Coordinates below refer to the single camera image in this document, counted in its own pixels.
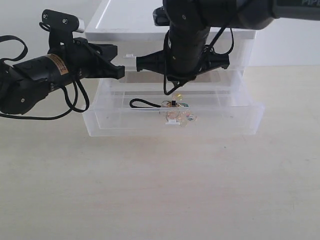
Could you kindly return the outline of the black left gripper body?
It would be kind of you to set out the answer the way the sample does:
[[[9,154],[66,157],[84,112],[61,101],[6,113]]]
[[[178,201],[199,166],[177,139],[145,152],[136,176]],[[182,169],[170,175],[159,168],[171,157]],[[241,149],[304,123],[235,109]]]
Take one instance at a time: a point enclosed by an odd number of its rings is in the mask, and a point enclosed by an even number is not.
[[[62,56],[68,73],[61,77],[62,80],[95,79],[94,70],[97,65],[97,54],[90,47],[87,39],[83,37],[74,38],[73,48],[63,51]]]

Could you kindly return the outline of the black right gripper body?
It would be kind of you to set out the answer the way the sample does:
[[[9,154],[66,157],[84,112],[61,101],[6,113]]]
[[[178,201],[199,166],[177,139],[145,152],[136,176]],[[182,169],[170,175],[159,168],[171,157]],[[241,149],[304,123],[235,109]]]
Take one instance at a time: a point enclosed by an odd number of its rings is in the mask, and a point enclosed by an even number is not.
[[[188,82],[196,78],[199,61],[206,45],[210,27],[201,30],[169,26],[167,79],[171,82]]]

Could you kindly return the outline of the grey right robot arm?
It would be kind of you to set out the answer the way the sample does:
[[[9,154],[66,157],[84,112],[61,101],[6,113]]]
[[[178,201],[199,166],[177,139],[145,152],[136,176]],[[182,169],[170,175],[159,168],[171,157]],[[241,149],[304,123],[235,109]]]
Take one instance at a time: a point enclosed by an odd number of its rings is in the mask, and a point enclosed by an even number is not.
[[[262,30],[276,19],[318,21],[318,0],[164,0],[153,11],[157,27],[168,27],[161,51],[136,58],[137,71],[168,80],[191,81],[229,66],[229,53],[214,45],[225,29]]]

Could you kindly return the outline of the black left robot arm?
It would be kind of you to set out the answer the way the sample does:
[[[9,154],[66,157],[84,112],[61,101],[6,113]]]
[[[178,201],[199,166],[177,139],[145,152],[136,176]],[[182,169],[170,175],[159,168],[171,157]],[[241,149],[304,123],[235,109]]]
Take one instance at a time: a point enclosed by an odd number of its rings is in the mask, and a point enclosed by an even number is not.
[[[73,85],[76,98],[82,94],[88,108],[90,100],[81,80],[123,78],[125,67],[112,63],[117,55],[116,45],[89,43],[77,37],[68,44],[60,41],[50,47],[46,55],[12,66],[3,58],[0,61],[0,112],[21,118],[50,93],[61,89],[69,110],[83,113],[85,109],[77,108],[77,102],[70,100],[67,86]]]

